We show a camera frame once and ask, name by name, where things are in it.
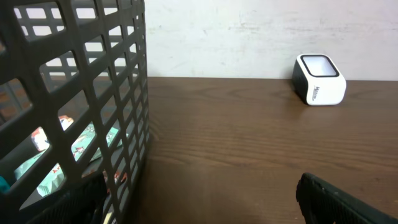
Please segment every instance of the white wall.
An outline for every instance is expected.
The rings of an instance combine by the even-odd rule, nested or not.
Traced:
[[[398,0],[146,0],[150,76],[290,78],[301,53],[398,80]]]

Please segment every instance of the plastic grid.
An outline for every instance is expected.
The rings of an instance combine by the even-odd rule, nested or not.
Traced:
[[[0,193],[0,214],[3,217],[17,215],[21,205],[31,195],[43,178],[55,164],[60,164],[65,181],[62,187],[81,180],[92,155],[99,147],[103,156],[99,170],[104,169],[108,177],[113,177],[116,168],[126,163],[121,170],[121,176],[127,173],[127,181],[107,181],[112,195],[104,206],[104,217],[113,207],[114,213],[110,218],[121,223],[127,206],[126,198],[122,195],[131,194],[135,184],[134,178],[140,172],[144,159],[143,149],[148,149],[149,113],[147,100],[147,68],[146,68],[146,37],[144,2],[141,0],[113,0],[118,11],[105,15],[104,7],[111,1],[74,1],[74,0],[7,0],[0,2],[0,40],[4,47],[0,52],[0,84],[7,84],[17,78],[29,97],[31,107],[19,114],[18,117],[6,122],[0,127],[0,159],[3,159],[16,146],[38,127],[42,127],[51,146],[43,156],[19,179],[5,194]],[[57,6],[62,19],[54,19],[51,7]],[[27,17],[27,8],[42,8],[47,15],[46,19],[32,20]],[[92,7],[95,10],[95,19],[79,19],[76,9]],[[21,18],[17,18],[14,9],[18,9]],[[127,30],[132,24],[134,32]],[[35,36],[33,26],[49,26],[52,33],[46,36]],[[121,26],[121,38],[109,36],[109,30]],[[85,43],[100,39],[103,42],[103,52],[87,52]],[[135,44],[136,53],[129,52],[129,47]],[[115,67],[114,61],[121,55],[125,56],[126,66],[123,69]],[[73,57],[76,66],[67,66],[67,58]],[[89,62],[88,58],[96,57]],[[63,62],[53,72],[64,72],[67,82],[55,88],[51,81],[49,69],[42,69],[44,64],[60,58]],[[96,96],[93,80],[103,71],[109,70],[111,85]],[[129,91],[121,99],[119,87],[128,80]],[[139,96],[134,95],[136,88],[141,90]],[[68,103],[79,92],[84,91],[88,103],[88,110],[75,120],[72,126],[63,130],[58,120],[59,109]],[[114,96],[116,112],[103,124],[101,109]],[[132,111],[124,117],[124,108],[132,103]],[[71,146],[82,131],[93,123],[96,137],[86,149],[83,157],[75,161],[71,153]],[[112,165],[111,157],[117,144],[108,147],[106,134],[112,125],[119,123],[120,131],[113,143],[122,141],[123,150]],[[131,133],[127,126],[134,123]]]

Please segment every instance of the black and white device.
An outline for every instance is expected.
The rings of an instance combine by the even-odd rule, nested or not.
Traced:
[[[293,85],[308,105],[337,105],[346,91],[346,80],[331,59],[322,54],[302,54],[296,58]]]

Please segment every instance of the brown wooden surface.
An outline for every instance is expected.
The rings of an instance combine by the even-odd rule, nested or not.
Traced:
[[[397,97],[398,82],[348,82],[340,105],[311,107],[288,80],[149,78],[126,223],[304,223],[303,172],[398,218]]]

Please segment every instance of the plastic crate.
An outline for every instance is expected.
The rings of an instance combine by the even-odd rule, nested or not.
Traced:
[[[0,217],[40,200],[37,187],[54,169],[63,174],[57,190],[103,170],[103,218],[122,222],[150,143],[145,30],[142,0],[0,1],[0,176],[11,186]],[[64,115],[74,120],[67,128]],[[40,153],[38,131],[48,146],[16,179]],[[95,137],[76,160],[84,131]]]

